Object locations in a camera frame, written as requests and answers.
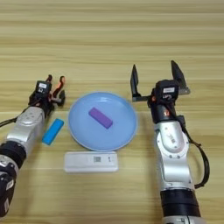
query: light blue plate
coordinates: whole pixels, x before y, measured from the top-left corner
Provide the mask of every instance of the light blue plate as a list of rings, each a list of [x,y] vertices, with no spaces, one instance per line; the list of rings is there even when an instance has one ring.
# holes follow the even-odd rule
[[[99,109],[113,121],[105,129],[88,114]],[[73,138],[92,151],[115,151],[128,144],[137,132],[137,115],[131,105],[116,94],[97,92],[81,97],[70,109],[68,126]]]

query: wood grain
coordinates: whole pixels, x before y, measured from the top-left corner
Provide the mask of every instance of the wood grain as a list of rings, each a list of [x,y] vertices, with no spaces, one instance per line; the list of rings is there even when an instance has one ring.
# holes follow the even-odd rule
[[[211,163],[209,184],[197,191],[200,211],[208,224],[224,223],[223,13],[222,0],[1,0],[0,120],[17,115],[36,81],[48,74],[67,80],[66,105],[51,122],[66,120],[71,104],[91,91],[130,101],[134,63],[139,87],[148,94],[156,81],[171,78],[170,60],[176,60],[192,90],[179,97],[177,110]],[[65,153],[85,150],[65,127],[51,147],[37,144],[1,223],[161,223],[151,115],[145,103],[133,106],[139,129],[118,151],[119,172],[65,174]],[[0,129],[2,141],[10,128]],[[194,148],[189,162],[198,182],[201,161]]]

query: purple block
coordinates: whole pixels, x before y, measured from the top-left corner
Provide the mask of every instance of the purple block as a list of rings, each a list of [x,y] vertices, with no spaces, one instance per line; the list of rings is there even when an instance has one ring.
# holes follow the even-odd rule
[[[88,114],[92,116],[98,123],[100,123],[104,128],[108,129],[112,124],[108,117],[106,117],[100,110],[97,108],[92,108],[88,111]]]

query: blue block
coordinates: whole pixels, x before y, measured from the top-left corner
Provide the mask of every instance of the blue block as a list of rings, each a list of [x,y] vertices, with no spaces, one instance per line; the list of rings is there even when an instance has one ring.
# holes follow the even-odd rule
[[[54,138],[58,135],[60,132],[61,128],[63,127],[64,122],[61,121],[60,119],[56,119],[50,129],[44,134],[42,138],[42,142],[45,144],[50,145]]]

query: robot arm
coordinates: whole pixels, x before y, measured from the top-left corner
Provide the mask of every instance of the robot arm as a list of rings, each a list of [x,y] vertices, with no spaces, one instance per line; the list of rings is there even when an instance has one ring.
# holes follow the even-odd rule
[[[53,97],[50,94],[51,81],[51,75],[46,81],[38,81],[30,97],[29,107],[16,118],[16,124],[6,137],[5,143],[0,145],[0,217],[8,213],[18,171],[40,137],[46,117],[54,110],[53,104],[56,102],[62,106],[65,102],[65,91],[61,91],[59,99],[56,98],[64,85],[64,77],[60,78]]]
[[[176,115],[175,101],[179,95],[190,94],[190,89],[174,61],[171,67],[174,80],[161,80],[152,89],[151,95],[141,96],[137,92],[137,70],[133,66],[130,80],[132,99],[134,102],[147,101],[154,122],[163,224],[205,224],[200,217],[194,188],[208,181],[209,163],[200,145],[187,132],[185,118]],[[187,163],[189,144],[199,148],[205,163],[206,175],[198,185],[193,184]]]

